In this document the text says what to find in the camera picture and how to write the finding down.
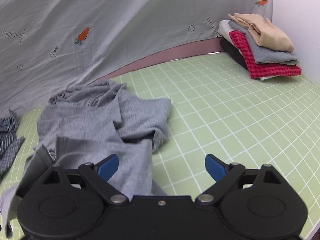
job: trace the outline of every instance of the green grid mat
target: green grid mat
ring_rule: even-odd
[[[154,179],[169,195],[195,198],[214,183],[204,168],[213,153],[247,168],[271,163],[307,204],[305,237],[320,218],[320,89],[303,76],[251,80],[226,53],[155,65],[113,78],[140,98],[170,98],[169,140],[153,154]],[[0,186],[19,180],[37,143],[37,108],[21,119],[26,141]],[[22,236],[12,222],[14,240]]]

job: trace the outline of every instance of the carrot print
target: carrot print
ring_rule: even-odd
[[[80,34],[79,34],[79,36],[78,36],[78,38],[76,38],[76,42],[75,42],[75,44],[80,44],[80,45],[82,45],[82,41],[84,41],[86,38],[87,38],[87,36],[88,36],[88,32],[89,32],[89,27],[88,28],[86,28],[83,32],[81,32]]]
[[[256,1],[255,4],[259,5],[259,7],[260,7],[260,6],[265,5],[267,2],[268,2],[268,0],[260,0],[260,1]]]

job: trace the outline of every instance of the crumpled gray garment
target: crumpled gray garment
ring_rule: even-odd
[[[238,25],[235,21],[229,21],[229,25],[234,30],[246,34],[245,37],[257,64],[279,63],[284,65],[296,65],[299,63],[296,56],[291,52],[275,51],[258,46],[247,29]]]
[[[112,186],[129,199],[165,195],[152,181],[151,153],[167,139],[169,99],[139,99],[125,84],[103,80],[68,88],[50,98],[49,104],[37,122],[39,143],[22,182],[4,192],[0,200],[3,221],[16,215],[18,188],[39,178],[52,159],[65,169],[75,169],[116,154],[119,169],[108,181]],[[5,228],[10,235],[10,224]]]

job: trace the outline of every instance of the red plaid shirt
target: red plaid shirt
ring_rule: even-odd
[[[241,51],[244,61],[247,64],[250,78],[267,76],[297,76],[301,75],[301,68],[297,65],[283,65],[279,63],[256,64],[250,50],[245,34],[239,31],[229,32],[233,44]]]

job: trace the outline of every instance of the gray fabric backdrop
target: gray fabric backdrop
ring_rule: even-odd
[[[0,116],[8,108],[23,114],[68,85],[153,53],[214,38],[228,14],[271,19],[272,0],[257,1],[0,0]]]

